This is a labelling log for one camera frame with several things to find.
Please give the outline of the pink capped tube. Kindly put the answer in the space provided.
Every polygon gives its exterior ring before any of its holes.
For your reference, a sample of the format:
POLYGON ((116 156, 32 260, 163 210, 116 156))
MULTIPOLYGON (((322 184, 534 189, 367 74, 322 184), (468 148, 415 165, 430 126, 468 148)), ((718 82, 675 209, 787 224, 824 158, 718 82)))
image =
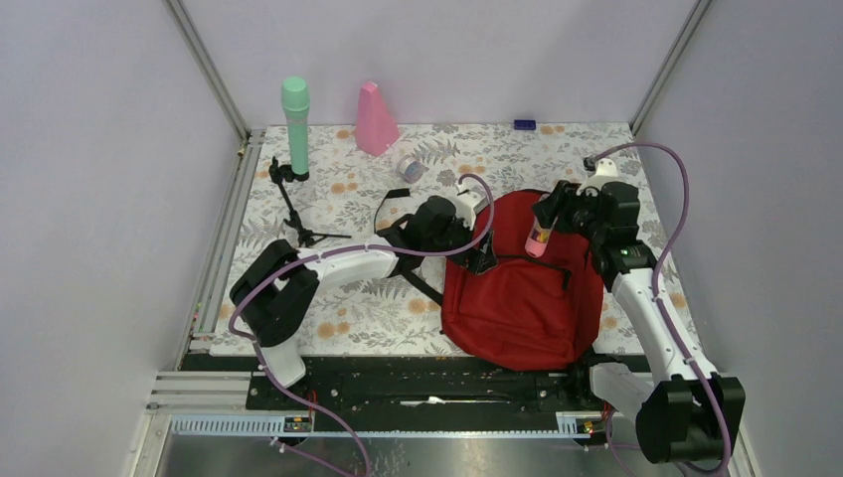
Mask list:
POLYGON ((541 257, 548 246, 552 236, 556 220, 552 220, 544 227, 538 219, 535 219, 525 241, 525 251, 533 258, 541 257))

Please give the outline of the red backpack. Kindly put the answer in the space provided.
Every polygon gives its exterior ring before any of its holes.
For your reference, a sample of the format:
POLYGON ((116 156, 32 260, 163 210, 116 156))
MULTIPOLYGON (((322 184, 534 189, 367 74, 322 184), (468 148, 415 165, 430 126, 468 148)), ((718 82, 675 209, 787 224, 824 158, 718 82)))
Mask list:
POLYGON ((481 226, 492 224, 497 260, 483 273, 465 266, 478 249, 447 258, 441 292, 415 274, 420 256, 401 257, 395 270, 440 307, 442 332, 462 351, 514 371, 564 368, 591 348, 600 328, 604 287, 587 241, 552 233, 541 256, 526 251, 542 195, 511 192, 479 214, 481 226))

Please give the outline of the clear glitter jar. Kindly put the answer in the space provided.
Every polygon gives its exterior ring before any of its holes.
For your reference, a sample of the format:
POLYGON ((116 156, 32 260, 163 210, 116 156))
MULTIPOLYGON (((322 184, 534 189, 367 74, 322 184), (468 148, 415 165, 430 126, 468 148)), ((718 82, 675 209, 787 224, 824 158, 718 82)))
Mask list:
POLYGON ((396 166, 399 177, 408 184, 416 183, 427 171, 427 167, 411 155, 400 159, 396 166))

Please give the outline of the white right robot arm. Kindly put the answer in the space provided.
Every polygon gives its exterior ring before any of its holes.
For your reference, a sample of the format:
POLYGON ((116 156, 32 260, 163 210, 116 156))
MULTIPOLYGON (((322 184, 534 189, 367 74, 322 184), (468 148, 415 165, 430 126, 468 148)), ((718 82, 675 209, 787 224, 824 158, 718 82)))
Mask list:
POLYGON ((661 261, 638 237, 636 187, 610 181, 600 188, 560 181, 533 208, 541 226, 576 234, 589 244, 590 263, 632 323, 652 376, 646 382, 618 362, 599 363, 570 383, 572 400, 594 409, 607 401, 630 419, 644 457, 698 471, 716 461, 726 471, 746 401, 734 377, 723 376, 692 344, 660 278, 661 261))

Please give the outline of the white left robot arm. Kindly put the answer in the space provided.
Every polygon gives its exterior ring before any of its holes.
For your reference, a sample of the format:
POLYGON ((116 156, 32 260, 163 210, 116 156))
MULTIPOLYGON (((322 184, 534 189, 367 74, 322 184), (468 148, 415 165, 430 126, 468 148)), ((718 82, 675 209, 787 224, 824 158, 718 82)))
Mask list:
POLYGON ((229 292, 236 316, 251 331, 260 363, 274 376, 270 395, 286 408, 307 399, 306 369, 294 336, 318 291, 401 276, 427 297, 442 301, 442 294, 416 273, 425 258, 447 257, 479 273, 495 266, 490 227, 475 227, 489 203, 471 190, 453 198, 432 196, 415 213, 345 247, 308 249, 285 239, 272 242, 229 292))

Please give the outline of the small blue block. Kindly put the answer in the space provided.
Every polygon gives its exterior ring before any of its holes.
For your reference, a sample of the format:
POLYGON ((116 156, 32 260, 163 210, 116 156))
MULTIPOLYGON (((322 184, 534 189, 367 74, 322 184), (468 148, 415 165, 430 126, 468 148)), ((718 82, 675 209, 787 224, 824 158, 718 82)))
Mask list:
POLYGON ((532 119, 514 119, 513 128, 515 130, 536 130, 537 122, 532 119))

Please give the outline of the pink cone block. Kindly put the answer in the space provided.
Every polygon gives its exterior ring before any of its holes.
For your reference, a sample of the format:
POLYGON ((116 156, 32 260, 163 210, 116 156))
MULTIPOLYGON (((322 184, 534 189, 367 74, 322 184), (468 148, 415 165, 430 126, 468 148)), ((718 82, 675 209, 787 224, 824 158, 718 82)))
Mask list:
POLYGON ((378 85, 365 82, 359 91, 356 144, 372 156, 383 155, 400 138, 400 130, 390 114, 378 85))

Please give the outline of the floral table mat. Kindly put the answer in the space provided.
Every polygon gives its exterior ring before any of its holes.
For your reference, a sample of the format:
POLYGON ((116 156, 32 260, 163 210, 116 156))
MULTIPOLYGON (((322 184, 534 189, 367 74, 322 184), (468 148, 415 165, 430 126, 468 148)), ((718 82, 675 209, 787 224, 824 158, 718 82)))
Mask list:
MULTIPOLYGON (((278 189, 269 179, 272 159, 288 155, 286 128, 262 137, 227 284, 233 285, 276 239, 295 240, 285 219, 295 208, 310 229, 328 233, 328 248, 367 238, 417 209, 432 195, 451 194, 463 174, 476 174, 495 196, 548 190, 560 179, 579 182, 586 157, 631 138, 622 122, 547 123, 533 131, 497 124, 410 124, 399 141, 374 157, 356 144, 350 125, 309 130, 310 177, 278 189), (396 172, 411 155, 427 171, 414 184, 396 172)), ((438 306, 403 278, 358 281, 320 291, 296 335, 305 356, 455 356, 440 331, 438 306)))

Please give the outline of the green toy microphone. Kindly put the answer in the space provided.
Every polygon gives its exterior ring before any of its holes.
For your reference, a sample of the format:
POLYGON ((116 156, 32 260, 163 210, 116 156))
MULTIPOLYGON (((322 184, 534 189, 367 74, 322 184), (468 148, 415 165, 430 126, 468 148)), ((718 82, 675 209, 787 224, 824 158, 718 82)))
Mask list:
POLYGON ((290 166, 293 174, 309 176, 308 115, 310 92, 302 77, 288 77, 281 86, 281 106, 286 118, 290 166))

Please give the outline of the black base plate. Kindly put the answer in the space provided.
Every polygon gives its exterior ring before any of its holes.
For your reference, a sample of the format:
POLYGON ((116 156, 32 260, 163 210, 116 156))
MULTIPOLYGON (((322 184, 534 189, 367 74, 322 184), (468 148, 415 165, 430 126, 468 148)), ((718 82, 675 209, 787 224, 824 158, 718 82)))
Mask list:
POLYGON ((333 411, 360 434, 563 433, 598 426, 607 408, 584 365, 515 372, 468 357, 307 357, 290 390, 333 411))

